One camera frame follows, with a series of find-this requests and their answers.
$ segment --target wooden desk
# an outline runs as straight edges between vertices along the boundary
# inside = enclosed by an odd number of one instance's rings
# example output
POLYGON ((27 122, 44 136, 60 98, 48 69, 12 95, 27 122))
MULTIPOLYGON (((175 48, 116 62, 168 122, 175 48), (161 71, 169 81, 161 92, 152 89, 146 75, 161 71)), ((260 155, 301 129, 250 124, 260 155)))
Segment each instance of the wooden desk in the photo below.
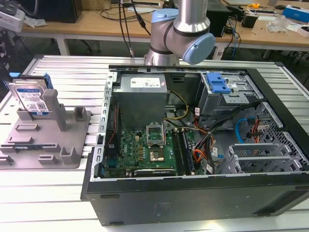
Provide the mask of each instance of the wooden desk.
MULTIPOLYGON (((257 0, 261 6, 269 7, 268 0, 257 0)), ((309 8, 307 2, 296 1, 279 1, 277 5, 292 4, 304 8, 309 8)), ((110 14, 116 14, 118 9, 111 9, 108 11, 110 14)), ((126 12, 126 16, 133 16, 134 13, 126 12)), ((110 17, 117 18, 118 15, 110 15, 110 17)), ((142 16, 145 20, 151 21, 151 14, 144 14, 142 16)), ((272 50, 290 50, 290 51, 309 51, 309 39, 302 37, 293 31, 286 33, 271 33, 267 31, 266 25, 268 22, 256 21, 253 29, 243 28, 240 23, 237 26, 237 32, 241 36, 240 47, 256 48, 256 49, 272 49, 272 50)), ((148 30, 151 29, 151 24, 146 22, 148 30)), ((131 41, 133 42, 146 42, 149 43, 150 37, 144 29, 140 27, 137 21, 128 23, 131 41)), ((65 39, 89 39, 89 40, 109 40, 109 41, 122 41, 122 34, 120 31, 119 22, 102 18, 98 12, 83 11, 81 17, 75 24, 64 24, 57 22, 48 22, 48 26, 31 28, 28 26, 23 27, 21 36, 29 37, 45 37, 55 38, 62 55, 69 55, 69 50, 65 39)), ((216 53, 214 58, 221 59, 222 50, 227 46, 231 40, 231 35, 224 34, 222 38, 216 38, 216 53)))

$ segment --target plastic bag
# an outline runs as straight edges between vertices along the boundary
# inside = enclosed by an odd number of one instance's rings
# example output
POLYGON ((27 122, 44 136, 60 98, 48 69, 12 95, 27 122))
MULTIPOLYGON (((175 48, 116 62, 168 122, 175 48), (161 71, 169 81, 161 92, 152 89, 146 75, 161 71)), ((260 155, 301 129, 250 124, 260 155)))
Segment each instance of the plastic bag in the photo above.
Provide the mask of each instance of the plastic bag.
POLYGON ((284 15, 278 16, 274 21, 267 24, 267 30, 270 32, 286 32, 286 27, 290 25, 291 21, 286 19, 284 15))
POLYGON ((30 18, 28 16, 25 16, 25 20, 24 22, 32 27, 32 28, 35 28, 35 27, 42 27, 42 26, 46 26, 47 23, 44 19, 34 19, 34 18, 30 18))

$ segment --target blue box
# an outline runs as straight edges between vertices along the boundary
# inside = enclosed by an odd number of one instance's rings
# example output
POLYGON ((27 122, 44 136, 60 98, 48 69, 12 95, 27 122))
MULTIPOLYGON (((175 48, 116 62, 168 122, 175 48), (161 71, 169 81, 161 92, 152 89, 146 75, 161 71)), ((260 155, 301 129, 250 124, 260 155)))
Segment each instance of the blue box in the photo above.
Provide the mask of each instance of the blue box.
POLYGON ((282 15, 287 18, 292 18, 302 22, 309 22, 309 10, 308 9, 296 9, 293 8, 291 5, 288 5, 282 15))

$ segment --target green circuit board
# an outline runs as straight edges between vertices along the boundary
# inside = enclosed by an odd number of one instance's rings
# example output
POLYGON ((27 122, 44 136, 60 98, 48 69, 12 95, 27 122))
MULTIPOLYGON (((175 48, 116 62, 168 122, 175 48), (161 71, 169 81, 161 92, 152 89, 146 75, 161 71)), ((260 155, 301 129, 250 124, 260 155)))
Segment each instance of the green circuit board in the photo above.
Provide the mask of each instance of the green circuit board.
MULTIPOLYGON (((146 131, 122 131, 120 156, 118 164, 120 168, 172 168, 176 169, 173 152, 171 131, 166 132, 166 144, 164 148, 147 146, 146 131)), ((160 135, 152 135, 151 139, 162 138, 160 135)))
MULTIPOLYGON (((159 131, 151 132, 152 140, 162 138, 159 131)), ((189 149, 195 145, 194 134, 186 131, 189 149)), ((117 159, 106 160, 105 178, 126 177, 128 170, 136 169, 173 169, 177 172, 173 147, 172 131, 165 131, 165 145, 147 145, 146 130, 123 130, 120 138, 120 151, 117 159)))

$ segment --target motherboard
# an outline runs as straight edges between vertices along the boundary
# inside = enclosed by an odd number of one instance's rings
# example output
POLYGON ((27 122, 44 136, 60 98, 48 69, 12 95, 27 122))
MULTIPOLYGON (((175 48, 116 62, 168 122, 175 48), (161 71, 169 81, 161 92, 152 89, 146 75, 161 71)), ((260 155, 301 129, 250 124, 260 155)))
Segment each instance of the motherboard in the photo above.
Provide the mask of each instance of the motherboard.
POLYGON ((146 130, 123 130, 119 155, 107 159, 104 177, 152 176, 153 172, 183 174, 183 163, 190 163, 194 145, 192 130, 166 130, 163 134, 153 131, 148 134, 148 139, 146 130), (160 139, 164 141, 163 145, 149 145, 148 141, 160 139))

